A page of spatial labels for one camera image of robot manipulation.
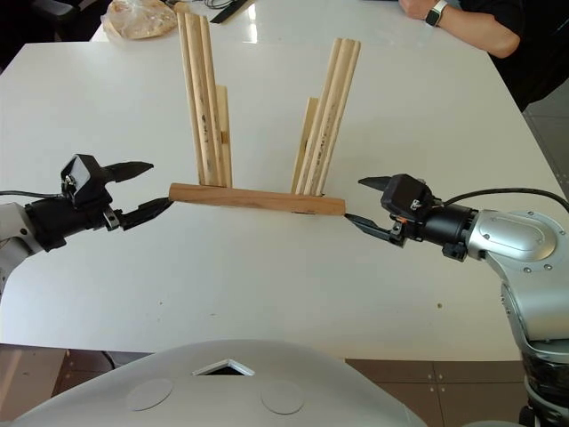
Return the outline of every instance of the plastic bag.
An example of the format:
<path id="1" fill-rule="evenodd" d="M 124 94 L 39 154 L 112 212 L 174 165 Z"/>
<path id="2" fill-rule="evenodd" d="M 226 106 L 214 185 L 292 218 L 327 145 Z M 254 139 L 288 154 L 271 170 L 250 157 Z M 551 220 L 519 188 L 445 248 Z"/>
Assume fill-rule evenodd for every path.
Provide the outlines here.
<path id="1" fill-rule="evenodd" d="M 102 22 L 108 35 L 131 39 L 161 36 L 178 25 L 176 14 L 160 0 L 113 0 Z"/>

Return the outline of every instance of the person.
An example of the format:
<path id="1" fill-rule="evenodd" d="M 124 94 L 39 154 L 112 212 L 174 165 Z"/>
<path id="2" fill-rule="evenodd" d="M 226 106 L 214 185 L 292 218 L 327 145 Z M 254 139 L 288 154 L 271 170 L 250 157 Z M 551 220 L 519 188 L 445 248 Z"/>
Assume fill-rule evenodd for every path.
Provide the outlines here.
<path id="1" fill-rule="evenodd" d="M 487 51 L 521 111 L 569 77 L 569 0 L 398 1 L 410 18 Z"/>

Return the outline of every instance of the cable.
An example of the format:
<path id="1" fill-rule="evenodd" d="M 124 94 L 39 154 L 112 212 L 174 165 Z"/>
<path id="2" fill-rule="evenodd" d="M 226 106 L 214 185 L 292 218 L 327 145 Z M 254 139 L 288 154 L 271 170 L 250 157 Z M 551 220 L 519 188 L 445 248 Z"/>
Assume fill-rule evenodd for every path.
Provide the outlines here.
<path id="1" fill-rule="evenodd" d="M 110 364 L 111 369 L 116 369 L 116 363 L 113 360 L 113 358 L 111 358 L 110 354 L 108 354 L 108 351 L 103 350 L 101 353 L 105 357 L 107 362 Z"/>
<path id="2" fill-rule="evenodd" d="M 204 0 L 204 4 L 210 9 L 225 9 L 235 0 Z"/>
<path id="3" fill-rule="evenodd" d="M 31 191 L 19 191 L 16 189 L 8 189 L 6 191 L 0 191 L 0 196 L 26 196 L 26 197 L 38 197 L 38 198 L 59 198 L 59 197 L 63 197 L 61 194 L 33 193 Z"/>
<path id="4" fill-rule="evenodd" d="M 546 191 L 544 189 L 524 189 L 524 188 L 481 189 L 479 191 L 472 191 L 470 193 L 460 194 L 459 196 L 449 198 L 447 201 L 443 203 L 443 205 L 452 205 L 453 203 L 464 200 L 465 198 L 483 196 L 486 194 L 504 194 L 504 193 L 524 193 L 524 194 L 534 194 L 537 196 L 548 197 L 558 202 L 569 213 L 569 202 L 567 202 L 561 196 L 558 196 L 557 194 L 552 193 L 550 191 Z"/>

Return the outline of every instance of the wooden dowel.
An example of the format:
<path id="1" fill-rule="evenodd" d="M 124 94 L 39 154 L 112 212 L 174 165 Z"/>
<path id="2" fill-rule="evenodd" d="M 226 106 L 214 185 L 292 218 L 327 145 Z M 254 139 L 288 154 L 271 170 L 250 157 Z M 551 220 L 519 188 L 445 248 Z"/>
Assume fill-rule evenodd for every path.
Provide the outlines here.
<path id="1" fill-rule="evenodd" d="M 318 98 L 309 98 L 309 102 L 306 106 L 306 111 L 304 113 L 304 124 L 302 125 L 302 135 L 301 135 L 301 145 L 296 153 L 296 160 L 294 162 L 293 171 L 293 185 L 291 187 L 291 193 L 296 192 L 296 186 L 301 175 L 302 163 L 304 162 L 304 157 L 306 154 L 306 147 L 309 142 L 310 129 L 312 128 L 312 123 L 314 122 L 314 116 L 318 108 Z"/>
<path id="2" fill-rule="evenodd" d="M 213 142 L 213 154 L 215 158 L 215 172 L 217 184 L 226 186 L 225 173 L 223 172 L 223 154 L 221 152 L 220 124 L 218 119 L 217 91 L 215 88 L 215 75 L 213 73 L 212 41 L 210 40 L 209 22 L 205 16 L 199 16 L 199 25 L 202 36 L 202 50 L 204 52 L 204 71 L 207 96 L 210 107 L 211 141 Z"/>
<path id="3" fill-rule="evenodd" d="M 194 149 L 196 152 L 197 180 L 200 184 L 205 184 L 204 163 L 202 161 L 202 148 L 200 146 L 199 131 L 197 129 L 196 101 L 194 99 L 194 86 L 192 83 L 191 66 L 189 64 L 188 51 L 188 27 L 184 13 L 177 12 L 178 29 L 180 31 L 181 59 L 184 67 L 184 77 L 186 80 L 186 97 L 188 98 L 189 119 L 192 126 L 192 137 L 194 139 Z"/>
<path id="4" fill-rule="evenodd" d="M 356 70 L 357 57 L 359 56 L 359 51 L 362 44 L 356 41 L 354 49 L 352 50 L 352 56 L 349 60 L 348 74 L 344 81 L 344 85 L 341 91 L 340 105 L 336 113 L 336 118 L 332 127 L 332 133 L 330 134 L 330 140 L 326 152 L 324 153 L 324 162 L 322 164 L 322 172 L 318 178 L 317 189 L 315 195 L 320 196 L 322 190 L 324 189 L 324 184 L 326 182 L 326 177 L 328 175 L 328 169 L 330 168 L 330 162 L 332 161 L 332 154 L 334 147 L 336 145 L 336 139 L 338 138 L 338 131 L 340 130 L 341 119 L 344 116 L 344 109 L 346 108 L 346 101 L 348 100 L 349 88 L 352 84 L 352 79 L 354 77 L 354 71 Z"/>
<path id="5" fill-rule="evenodd" d="M 343 83 L 346 80 L 349 60 L 352 56 L 354 46 L 355 42 L 353 40 L 343 39 L 341 41 L 340 53 L 338 54 L 338 61 L 333 72 L 330 93 L 326 101 L 322 124 L 315 138 L 314 154 L 311 158 L 311 165 L 302 194 L 316 195 L 317 181 L 322 170 L 322 155 L 326 151 L 327 144 L 330 141 L 333 123 L 340 104 Z"/>
<path id="6" fill-rule="evenodd" d="M 194 100 L 196 100 L 197 127 L 204 164 L 204 181 L 207 185 L 218 185 L 200 22 L 197 15 L 193 13 L 186 13 L 184 18 L 188 29 L 189 63 L 194 86 Z"/>
<path id="7" fill-rule="evenodd" d="M 219 109 L 221 152 L 223 154 L 223 172 L 225 173 L 225 187 L 233 187 L 233 167 L 231 166 L 231 138 L 229 137 L 229 104 L 228 88 L 216 86 L 217 107 Z"/>
<path id="8" fill-rule="evenodd" d="M 309 175 L 310 160 L 314 154 L 315 139 L 317 137 L 318 129 L 320 129 L 320 124 L 322 123 L 322 116 L 324 114 L 325 104 L 328 100 L 328 93 L 330 92 L 330 86 L 332 84 L 333 73 L 336 68 L 336 61 L 338 60 L 338 54 L 340 52 L 341 39 L 337 38 L 334 40 L 332 47 L 332 52 L 330 53 L 330 59 L 328 60 L 328 70 L 326 71 L 326 79 L 324 86 L 322 88 L 322 93 L 319 98 L 317 112 L 314 115 L 314 121 L 312 123 L 312 128 L 310 129 L 309 139 L 306 147 L 306 154 L 304 156 L 304 162 L 302 163 L 301 173 L 299 175 L 299 180 L 296 186 L 296 194 L 303 192 L 306 185 L 306 180 Z"/>
<path id="9" fill-rule="evenodd" d="M 170 200 L 200 205 L 254 207 L 299 214 L 343 215 L 346 202 L 340 198 L 271 193 L 252 189 L 228 189 L 202 185 L 172 184 Z"/>

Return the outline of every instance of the person's arm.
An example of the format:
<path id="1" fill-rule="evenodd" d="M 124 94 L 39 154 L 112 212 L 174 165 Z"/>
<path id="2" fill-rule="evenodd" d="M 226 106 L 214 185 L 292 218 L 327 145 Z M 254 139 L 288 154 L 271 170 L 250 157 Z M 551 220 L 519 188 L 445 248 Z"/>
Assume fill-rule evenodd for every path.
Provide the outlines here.
<path id="1" fill-rule="evenodd" d="M 437 0 L 399 0 L 405 14 L 416 20 L 424 20 Z M 447 5 L 438 26 L 487 51 L 497 58 L 507 58 L 516 51 L 520 37 L 501 25 L 490 13 L 465 12 Z"/>

